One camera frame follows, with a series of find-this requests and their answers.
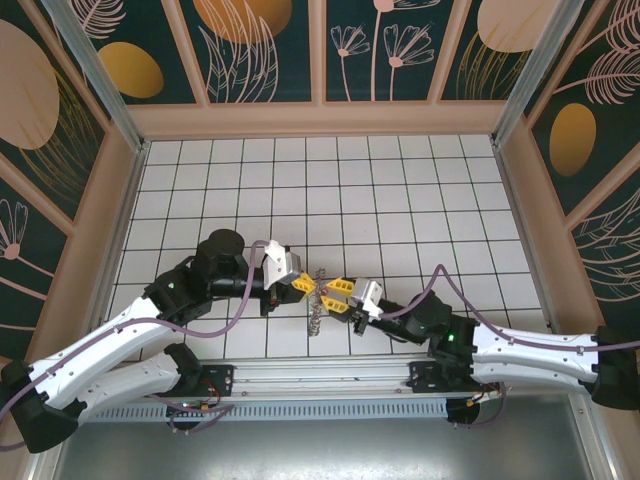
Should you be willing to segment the silver keyring with keys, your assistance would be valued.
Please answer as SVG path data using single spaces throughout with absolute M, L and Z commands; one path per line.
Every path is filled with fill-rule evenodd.
M 321 296 L 325 296 L 320 294 L 320 289 L 329 282 L 327 279 L 326 269 L 318 268 L 313 279 L 316 282 L 316 289 L 308 298 L 307 334 L 309 337 L 316 337 L 320 333 L 321 321 L 324 312 Z

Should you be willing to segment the grey metal sheet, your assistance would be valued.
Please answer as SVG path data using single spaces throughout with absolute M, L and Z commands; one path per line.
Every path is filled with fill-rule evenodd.
M 512 396 L 498 420 L 223 421 L 191 437 L 93 423 L 36 457 L 27 480 L 623 480 L 578 401 Z

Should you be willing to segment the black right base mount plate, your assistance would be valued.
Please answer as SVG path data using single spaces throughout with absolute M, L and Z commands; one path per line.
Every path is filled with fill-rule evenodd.
M 443 398 L 470 398 L 501 393 L 498 383 L 482 383 L 472 378 L 469 366 L 454 367 L 435 361 L 409 363 L 406 386 L 415 394 L 434 394 Z

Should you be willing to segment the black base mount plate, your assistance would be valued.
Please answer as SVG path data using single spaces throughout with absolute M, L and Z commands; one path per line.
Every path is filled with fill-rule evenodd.
M 200 395 L 216 399 L 230 397 L 234 386 L 235 367 L 233 365 L 203 366 L 198 386 Z
M 443 398 L 470 398 L 501 393 L 498 383 L 482 383 L 472 378 L 469 366 L 454 367 L 435 361 L 409 363 L 406 386 L 415 394 L 434 394 Z

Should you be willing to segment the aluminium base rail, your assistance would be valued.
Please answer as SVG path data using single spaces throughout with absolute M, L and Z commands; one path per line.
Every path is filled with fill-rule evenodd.
M 246 399 L 321 399 L 348 395 L 389 397 L 408 395 L 407 382 L 415 371 L 413 362 L 435 362 L 424 355 L 373 355 L 304 357 L 284 359 L 232 359 L 203 364 L 204 370 L 216 369 L 226 376 L 233 398 Z M 502 382 L 517 394 L 579 392 L 585 389 L 566 373 L 516 366 L 505 361 L 482 364 L 480 378 Z

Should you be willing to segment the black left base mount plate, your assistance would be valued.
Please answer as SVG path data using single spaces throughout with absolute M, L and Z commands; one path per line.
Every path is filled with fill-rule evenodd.
M 198 386 L 200 395 L 216 399 L 230 397 L 234 386 L 235 367 L 233 365 L 203 366 Z

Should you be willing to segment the aluminium frame post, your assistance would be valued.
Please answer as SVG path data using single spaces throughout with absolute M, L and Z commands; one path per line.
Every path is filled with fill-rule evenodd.
M 93 40 L 107 40 L 125 19 L 124 0 L 39 1 L 128 145 L 141 152 L 144 137 L 93 44 Z
M 509 94 L 492 133 L 492 145 L 501 149 L 520 120 L 536 88 L 542 83 L 562 44 L 577 23 L 586 0 L 559 0 L 536 41 Z

